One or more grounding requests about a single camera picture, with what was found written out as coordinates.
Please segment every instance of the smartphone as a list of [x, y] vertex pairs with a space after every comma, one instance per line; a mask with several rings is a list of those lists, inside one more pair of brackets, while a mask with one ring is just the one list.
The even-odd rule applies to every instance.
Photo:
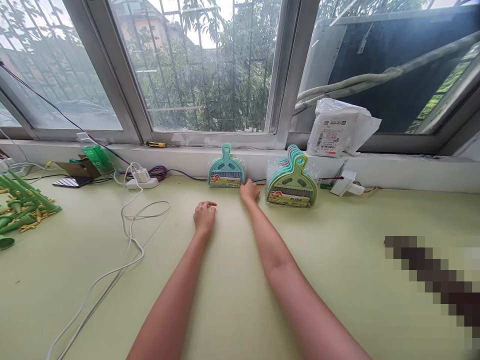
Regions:
[[55, 181], [52, 185], [63, 188], [81, 188], [83, 185], [91, 183], [92, 180], [91, 177], [67, 176]]

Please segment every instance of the screwdriver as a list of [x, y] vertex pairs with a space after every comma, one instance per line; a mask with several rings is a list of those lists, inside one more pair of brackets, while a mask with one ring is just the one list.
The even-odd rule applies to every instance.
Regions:
[[145, 145], [150, 146], [152, 148], [166, 148], [167, 145], [164, 142], [157, 142], [157, 141], [147, 141]]

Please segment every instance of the window sill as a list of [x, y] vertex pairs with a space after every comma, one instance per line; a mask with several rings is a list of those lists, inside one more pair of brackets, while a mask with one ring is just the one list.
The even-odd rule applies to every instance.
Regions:
[[[38, 164], [49, 161], [68, 161], [82, 153], [78, 142], [15, 140], [28, 158]], [[206, 177], [209, 164], [221, 152], [216, 147], [156, 148], [129, 144], [109, 146], [127, 161], [139, 162], [150, 169], [163, 165], [192, 176]], [[19, 149], [8, 140], [0, 139], [0, 149], [16, 161], [24, 161]], [[246, 176], [254, 180], [267, 176], [269, 160], [286, 155], [285, 150], [233, 149], [232, 154], [244, 159]], [[365, 187], [386, 189], [429, 190], [480, 194], [480, 162], [456, 156], [425, 158], [419, 155], [372, 154], [342, 158], [308, 156], [317, 164], [324, 178], [333, 177], [347, 160], [347, 168], [357, 172], [357, 180]], [[119, 168], [126, 165], [114, 159]]]

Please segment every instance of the dustpan and brush set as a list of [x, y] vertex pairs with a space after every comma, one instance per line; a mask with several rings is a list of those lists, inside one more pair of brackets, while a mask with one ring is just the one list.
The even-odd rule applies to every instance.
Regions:
[[296, 145], [288, 147], [288, 156], [280, 160], [265, 186], [270, 203], [312, 207], [317, 200], [317, 181], [305, 172], [309, 159]]
[[221, 146], [222, 157], [216, 160], [208, 173], [208, 185], [213, 188], [239, 188], [245, 183], [245, 173], [240, 162], [230, 156], [228, 142]]

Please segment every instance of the forearm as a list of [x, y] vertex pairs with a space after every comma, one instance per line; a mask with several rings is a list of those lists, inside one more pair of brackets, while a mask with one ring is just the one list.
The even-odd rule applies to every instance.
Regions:
[[258, 204], [252, 200], [246, 201], [245, 206], [250, 216], [256, 245], [267, 278], [273, 269], [295, 263], [282, 237]]
[[208, 236], [195, 233], [151, 308], [127, 360], [180, 359]]
[[370, 359], [322, 301], [256, 202], [245, 203], [266, 278], [306, 359]]

